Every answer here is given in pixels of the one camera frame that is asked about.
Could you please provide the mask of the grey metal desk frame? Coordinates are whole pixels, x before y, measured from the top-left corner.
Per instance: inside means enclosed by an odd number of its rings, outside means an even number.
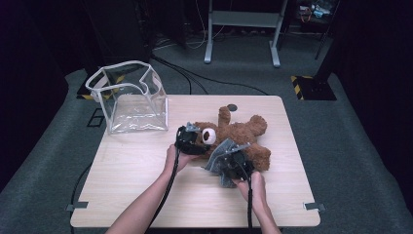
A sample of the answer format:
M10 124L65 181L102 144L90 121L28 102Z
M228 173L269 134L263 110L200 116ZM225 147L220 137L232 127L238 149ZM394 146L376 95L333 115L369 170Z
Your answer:
M288 0L281 0L281 3L281 9L278 13L256 13L217 11L213 9L213 0L208 0L207 42L204 63L211 63L213 49L212 30L215 25L246 26L275 29L275 34L273 40L269 42L269 47L273 66L280 68L281 61L277 45Z

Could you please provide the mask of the clear plastic bag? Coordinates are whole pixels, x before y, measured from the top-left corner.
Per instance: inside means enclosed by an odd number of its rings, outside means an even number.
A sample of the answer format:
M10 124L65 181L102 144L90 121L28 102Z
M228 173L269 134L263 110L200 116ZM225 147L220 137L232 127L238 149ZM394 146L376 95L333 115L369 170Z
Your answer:
M100 103L109 134L169 129L168 96L149 63L131 60L103 66L85 87Z

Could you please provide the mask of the dark curtain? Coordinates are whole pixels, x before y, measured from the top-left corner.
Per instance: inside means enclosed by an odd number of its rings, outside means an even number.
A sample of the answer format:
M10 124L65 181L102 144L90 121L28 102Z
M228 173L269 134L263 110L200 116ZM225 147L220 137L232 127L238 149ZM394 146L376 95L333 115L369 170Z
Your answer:
M413 214L413 0L343 0L335 72Z
M61 107L77 66L67 0L0 0L0 191Z

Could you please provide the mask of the person's left hand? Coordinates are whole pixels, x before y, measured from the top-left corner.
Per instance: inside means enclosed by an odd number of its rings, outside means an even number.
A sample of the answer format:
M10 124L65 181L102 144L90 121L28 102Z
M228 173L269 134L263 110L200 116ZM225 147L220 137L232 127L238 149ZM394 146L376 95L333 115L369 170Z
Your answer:
M189 162L196 158L197 155L188 155L185 153L180 153L179 156L176 156L176 147L171 144L167 150L167 158L163 172L171 174L173 169L180 172Z

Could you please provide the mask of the black cabinet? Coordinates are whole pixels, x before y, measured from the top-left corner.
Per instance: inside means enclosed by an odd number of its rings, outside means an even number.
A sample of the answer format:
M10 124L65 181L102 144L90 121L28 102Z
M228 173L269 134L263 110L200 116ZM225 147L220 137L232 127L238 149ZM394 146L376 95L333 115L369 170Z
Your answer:
M149 61L134 0L84 0L105 64Z

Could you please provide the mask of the person's right hand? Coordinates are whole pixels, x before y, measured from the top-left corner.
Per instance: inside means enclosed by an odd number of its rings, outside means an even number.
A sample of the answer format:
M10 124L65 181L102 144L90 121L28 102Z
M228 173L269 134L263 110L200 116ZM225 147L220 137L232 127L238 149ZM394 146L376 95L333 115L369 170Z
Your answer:
M259 172L254 172L251 175L251 184L240 179L234 179L233 182L246 200L248 200L249 189L252 189L252 209L256 213L262 212L267 207L265 179Z

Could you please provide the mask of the grey fluffy cloth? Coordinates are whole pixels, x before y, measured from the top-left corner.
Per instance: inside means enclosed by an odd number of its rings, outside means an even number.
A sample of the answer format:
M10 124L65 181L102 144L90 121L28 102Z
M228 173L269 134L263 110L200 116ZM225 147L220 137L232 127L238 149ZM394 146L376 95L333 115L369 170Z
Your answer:
M230 138L226 138L222 142L234 142ZM220 185L225 188L233 188L236 186L236 184L233 182L233 179L231 180L222 180L221 176L217 173L217 151L220 150L219 145L213 150L212 154L209 157L209 160L205 166L205 169L215 175L218 175L220 177Z

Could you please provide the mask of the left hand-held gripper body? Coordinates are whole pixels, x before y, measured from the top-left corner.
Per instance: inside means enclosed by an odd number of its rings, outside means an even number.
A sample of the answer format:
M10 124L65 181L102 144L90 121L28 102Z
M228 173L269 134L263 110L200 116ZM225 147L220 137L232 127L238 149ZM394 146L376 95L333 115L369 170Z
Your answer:
M181 126L176 132L175 147L189 155L199 155L201 147L196 144L199 128L188 122L185 126Z

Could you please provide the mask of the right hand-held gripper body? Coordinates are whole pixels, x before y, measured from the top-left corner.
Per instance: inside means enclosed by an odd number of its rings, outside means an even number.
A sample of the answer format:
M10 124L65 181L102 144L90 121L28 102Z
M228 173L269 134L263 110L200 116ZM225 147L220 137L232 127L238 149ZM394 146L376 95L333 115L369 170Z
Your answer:
M244 150L249 144L237 145L234 142L222 142L217 151L217 173L222 180L249 180L253 171L252 163L247 159Z

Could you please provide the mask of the dark shelf with clutter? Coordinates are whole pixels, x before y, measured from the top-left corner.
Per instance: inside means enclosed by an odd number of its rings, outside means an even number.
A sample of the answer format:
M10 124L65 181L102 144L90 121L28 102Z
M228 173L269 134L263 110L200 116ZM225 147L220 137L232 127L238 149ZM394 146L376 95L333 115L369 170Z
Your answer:
M303 32L324 33L330 26L339 0L297 0L296 17Z

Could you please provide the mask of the brown teddy bear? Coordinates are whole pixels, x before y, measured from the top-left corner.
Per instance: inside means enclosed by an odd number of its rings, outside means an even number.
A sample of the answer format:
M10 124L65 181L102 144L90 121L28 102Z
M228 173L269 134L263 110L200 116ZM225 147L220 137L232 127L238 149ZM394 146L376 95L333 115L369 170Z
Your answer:
M218 123L196 122L195 126L201 131L207 128L215 130L216 141L211 145L210 150L205 153L205 158L209 158L213 150L226 138L230 138L236 144L250 143L250 147L245 150L248 159L253 163L257 171L268 171L270 168L271 150L257 143L257 138L263 136L267 130L267 122L259 115L253 115L247 122L231 122L231 113L227 106L222 106L218 111Z

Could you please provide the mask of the black stand base striped tape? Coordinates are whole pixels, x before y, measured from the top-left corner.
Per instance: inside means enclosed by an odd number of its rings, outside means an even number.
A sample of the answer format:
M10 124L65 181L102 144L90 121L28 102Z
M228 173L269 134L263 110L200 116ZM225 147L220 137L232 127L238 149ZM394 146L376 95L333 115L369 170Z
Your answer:
M291 76L294 92L300 100L336 100L326 82L319 82L312 76Z
M77 91L77 98L99 101L98 96L101 96L103 99L110 99L116 93L113 85L121 84L124 79L125 76L119 72L98 70L85 79Z

